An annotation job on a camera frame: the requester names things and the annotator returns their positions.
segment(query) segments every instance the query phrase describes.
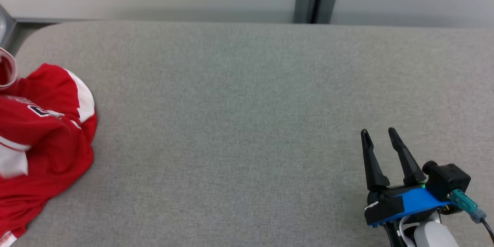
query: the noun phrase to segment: teal connector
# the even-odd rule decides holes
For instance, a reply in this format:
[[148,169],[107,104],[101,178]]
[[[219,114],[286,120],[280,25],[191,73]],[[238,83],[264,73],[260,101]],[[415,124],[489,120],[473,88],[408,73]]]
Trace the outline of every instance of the teal connector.
[[471,219],[479,224],[480,219],[485,218],[487,214],[479,209],[479,206],[460,189],[455,189],[451,192],[450,200],[453,204],[464,210]]

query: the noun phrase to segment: cable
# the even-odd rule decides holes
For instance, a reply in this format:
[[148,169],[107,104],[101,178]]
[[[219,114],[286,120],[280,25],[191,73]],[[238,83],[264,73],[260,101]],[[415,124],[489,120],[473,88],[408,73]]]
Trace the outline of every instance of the cable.
[[492,232],[492,229],[491,227],[489,226],[489,224],[487,224],[487,221],[485,218],[481,218],[480,219],[480,222],[485,226],[485,228],[487,229],[487,232],[489,233],[489,236],[491,236],[491,240],[492,240],[492,243],[494,244],[494,233]]

